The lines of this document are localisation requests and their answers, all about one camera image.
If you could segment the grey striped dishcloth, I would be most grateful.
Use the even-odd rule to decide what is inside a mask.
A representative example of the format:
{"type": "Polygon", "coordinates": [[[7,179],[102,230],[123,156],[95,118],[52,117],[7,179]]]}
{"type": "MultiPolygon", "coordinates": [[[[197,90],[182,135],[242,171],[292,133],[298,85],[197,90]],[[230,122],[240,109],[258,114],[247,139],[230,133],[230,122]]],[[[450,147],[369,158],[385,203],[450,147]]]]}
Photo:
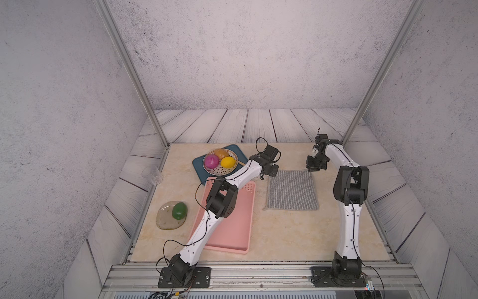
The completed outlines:
{"type": "Polygon", "coordinates": [[[314,180],[307,170],[279,170],[268,183],[266,209],[317,211],[314,180]]]}

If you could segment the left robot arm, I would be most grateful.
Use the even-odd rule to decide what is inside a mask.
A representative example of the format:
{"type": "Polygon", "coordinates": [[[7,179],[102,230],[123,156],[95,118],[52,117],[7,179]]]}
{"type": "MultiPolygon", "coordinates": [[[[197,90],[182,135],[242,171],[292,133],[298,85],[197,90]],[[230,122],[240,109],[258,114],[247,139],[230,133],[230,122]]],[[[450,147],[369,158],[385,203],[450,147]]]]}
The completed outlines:
{"type": "Polygon", "coordinates": [[[188,288],[192,285],[194,270],[204,247],[217,226],[233,213],[241,188],[257,177],[275,177],[280,157],[279,149],[267,144],[236,173],[213,180],[200,224],[178,254],[170,259],[164,258],[167,266],[161,270],[159,288],[188,288]]]}

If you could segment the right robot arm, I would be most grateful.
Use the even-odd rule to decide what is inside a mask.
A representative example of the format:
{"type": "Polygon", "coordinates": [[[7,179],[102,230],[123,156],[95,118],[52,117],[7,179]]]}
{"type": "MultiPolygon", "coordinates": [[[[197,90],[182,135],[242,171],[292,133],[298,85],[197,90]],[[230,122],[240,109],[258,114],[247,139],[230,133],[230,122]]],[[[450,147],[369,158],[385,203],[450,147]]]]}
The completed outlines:
{"type": "Polygon", "coordinates": [[[340,240],[330,267],[311,267],[311,283],[315,287],[366,287],[359,230],[362,207],[368,196],[370,171],[355,162],[339,140],[318,133],[306,167],[310,172],[326,170],[328,163],[337,168],[332,193],[341,215],[340,240]]]}

